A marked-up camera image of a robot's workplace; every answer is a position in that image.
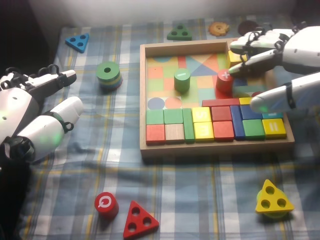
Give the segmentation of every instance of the blue triangle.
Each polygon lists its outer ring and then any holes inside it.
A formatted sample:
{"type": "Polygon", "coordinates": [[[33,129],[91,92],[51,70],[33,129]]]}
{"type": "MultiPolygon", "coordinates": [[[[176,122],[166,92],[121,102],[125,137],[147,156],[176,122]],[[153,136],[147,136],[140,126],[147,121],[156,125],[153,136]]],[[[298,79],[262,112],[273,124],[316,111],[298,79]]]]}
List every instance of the blue triangle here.
{"type": "Polygon", "coordinates": [[[65,39],[65,44],[83,54],[86,50],[89,37],[89,33],[71,36],[65,39]]]}
{"type": "Polygon", "coordinates": [[[185,62],[186,68],[189,70],[190,73],[192,73],[201,65],[201,62],[194,60],[191,56],[186,56],[185,62]]]}
{"type": "Polygon", "coordinates": [[[207,66],[201,64],[196,70],[191,72],[191,76],[212,76],[212,75],[218,75],[215,71],[208,68],[207,66]]]}

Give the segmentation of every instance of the green triangle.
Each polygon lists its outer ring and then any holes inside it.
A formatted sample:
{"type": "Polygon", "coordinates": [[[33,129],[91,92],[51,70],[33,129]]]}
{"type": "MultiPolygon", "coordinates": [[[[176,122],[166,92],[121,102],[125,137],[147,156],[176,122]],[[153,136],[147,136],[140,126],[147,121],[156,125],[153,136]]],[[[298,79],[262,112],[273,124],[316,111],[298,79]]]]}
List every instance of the green triangle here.
{"type": "Polygon", "coordinates": [[[178,41],[191,41],[192,34],[183,24],[178,24],[172,31],[166,36],[168,40],[178,40],[178,41]]]}

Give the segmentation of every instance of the white wall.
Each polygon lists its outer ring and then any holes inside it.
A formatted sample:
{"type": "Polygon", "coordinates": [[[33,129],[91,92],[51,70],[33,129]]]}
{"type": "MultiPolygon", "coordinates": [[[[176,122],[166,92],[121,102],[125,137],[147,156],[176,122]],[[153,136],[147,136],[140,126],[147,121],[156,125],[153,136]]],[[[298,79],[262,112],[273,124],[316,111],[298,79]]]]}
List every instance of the white wall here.
{"type": "Polygon", "coordinates": [[[289,13],[295,0],[29,0],[51,48],[61,27],[98,27],[242,14],[289,13]]]}

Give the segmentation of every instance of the plaid tablecloth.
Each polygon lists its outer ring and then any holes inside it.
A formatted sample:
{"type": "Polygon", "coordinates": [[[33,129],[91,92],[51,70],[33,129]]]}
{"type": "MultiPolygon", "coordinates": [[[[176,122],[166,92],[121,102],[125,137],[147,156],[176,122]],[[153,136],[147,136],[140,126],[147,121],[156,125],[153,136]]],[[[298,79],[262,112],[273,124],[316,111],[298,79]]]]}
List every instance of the plaid tablecloth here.
{"type": "MultiPolygon", "coordinates": [[[[274,28],[290,28],[290,18],[239,16],[182,21],[194,40],[214,39],[207,29],[226,22],[224,38],[238,37],[238,24],[250,19],[274,28]]],[[[304,111],[291,114],[296,144],[282,153],[216,155],[163,159],[146,164],[139,149],[139,50],[141,44],[169,42],[177,22],[100,28],[64,28],[55,63],[74,69],[77,80],[45,102],[45,111],[78,96],[84,113],[57,150],[32,164],[30,192],[21,211],[18,233],[28,240],[118,240],[131,200],[159,221],[154,240],[307,240],[320,239],[319,123],[304,111]],[[66,46],[66,37],[89,33],[85,53],[66,46]],[[100,91],[97,65],[119,63],[122,86],[100,91]],[[255,213],[256,196],[265,179],[283,190],[295,210],[283,220],[255,213]],[[115,195],[119,214],[99,218],[95,197],[115,195]]],[[[294,76],[275,69],[278,84],[294,76]]]]}

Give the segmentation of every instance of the hole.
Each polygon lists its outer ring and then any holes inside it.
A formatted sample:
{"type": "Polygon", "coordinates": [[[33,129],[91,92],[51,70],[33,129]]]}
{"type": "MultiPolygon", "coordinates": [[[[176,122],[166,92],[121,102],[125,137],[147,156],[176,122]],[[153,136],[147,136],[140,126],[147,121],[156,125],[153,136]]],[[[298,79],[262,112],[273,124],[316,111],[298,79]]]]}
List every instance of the hole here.
{"type": "Polygon", "coordinates": [[[151,224],[151,219],[150,219],[150,217],[145,217],[145,218],[143,219],[143,225],[145,225],[146,227],[148,227],[148,226],[150,226],[150,224],[151,224]]]}
{"type": "Polygon", "coordinates": [[[140,209],[137,207],[132,208],[131,213],[133,216],[138,216],[140,213],[140,209]]]}
{"type": "Polygon", "coordinates": [[[272,186],[267,186],[265,188],[265,191],[266,191],[267,194],[270,194],[270,195],[275,193],[275,189],[272,186]]]}
{"type": "Polygon", "coordinates": [[[137,229],[137,225],[133,222],[129,223],[128,229],[130,232],[134,232],[137,229]]]}
{"type": "Polygon", "coordinates": [[[279,207],[284,208],[287,204],[286,200],[279,198],[278,201],[276,202],[279,207]]]}
{"type": "Polygon", "coordinates": [[[261,201],[261,206],[264,208],[264,209],[268,209],[270,207],[270,202],[268,200],[262,200],[261,201]]]}

